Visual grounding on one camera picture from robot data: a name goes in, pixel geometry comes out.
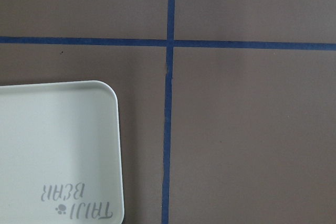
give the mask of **rectangular tray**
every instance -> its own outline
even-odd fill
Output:
[[[100,81],[0,87],[0,223],[121,224],[118,103]]]

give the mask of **blue tape line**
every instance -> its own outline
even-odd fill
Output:
[[[148,46],[166,47],[166,40],[160,39],[104,39],[104,38],[52,38],[52,37],[0,37],[0,43],[17,44],[59,44],[98,46]]]
[[[162,182],[162,215],[161,215],[162,224],[169,223],[174,23],[175,23],[175,0],[168,0],[167,44],[166,44],[167,73],[165,79],[165,99],[164,99],[163,182]]]
[[[174,47],[336,50],[336,44],[262,41],[175,40]]]

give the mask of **paw print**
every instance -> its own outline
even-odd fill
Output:
[[[65,210],[67,210],[67,207],[63,204],[59,204],[58,207],[55,208],[55,210],[58,212],[59,215],[66,214]]]

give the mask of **white container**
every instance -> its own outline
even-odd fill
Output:
[[[118,103],[100,81],[0,87],[0,223],[120,224]]]

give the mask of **brown surface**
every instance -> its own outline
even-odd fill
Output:
[[[336,53],[176,48],[170,223],[336,223]]]
[[[175,39],[336,42],[336,0],[176,0]]]
[[[0,36],[165,39],[167,0],[0,0]]]
[[[0,85],[100,80],[117,94],[124,223],[160,223],[165,48],[0,44]]]

